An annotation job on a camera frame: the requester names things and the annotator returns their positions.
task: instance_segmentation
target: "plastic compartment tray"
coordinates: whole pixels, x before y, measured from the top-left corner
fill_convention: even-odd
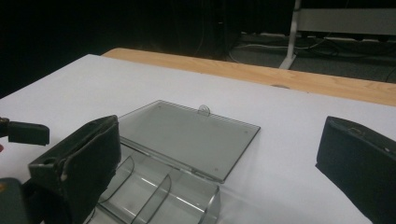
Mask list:
[[[129,147],[86,223],[216,223],[219,186]]]

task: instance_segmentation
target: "clear plastic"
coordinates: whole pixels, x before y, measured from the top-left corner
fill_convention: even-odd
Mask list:
[[[158,101],[120,118],[121,141],[162,162],[223,183],[260,127]]]
[[[216,223],[219,187],[122,146],[124,161],[90,224]]]

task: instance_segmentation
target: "plastic box lid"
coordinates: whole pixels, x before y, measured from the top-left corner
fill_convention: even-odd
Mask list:
[[[127,147],[192,174],[223,183],[260,127],[164,101],[120,117]]]

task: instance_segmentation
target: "white tabletop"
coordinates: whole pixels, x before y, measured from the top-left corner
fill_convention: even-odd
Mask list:
[[[0,116],[50,128],[46,147],[8,143],[0,177],[29,178],[27,164],[86,122],[157,100],[261,126],[221,188],[219,223],[370,223],[316,167],[327,116],[396,139],[396,107],[291,91],[88,55],[0,100]]]

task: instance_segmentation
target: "floor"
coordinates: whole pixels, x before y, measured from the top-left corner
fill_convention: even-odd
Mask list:
[[[227,61],[278,68],[288,38],[283,35],[242,35]],[[350,38],[299,38],[290,70],[396,83],[396,42]]]

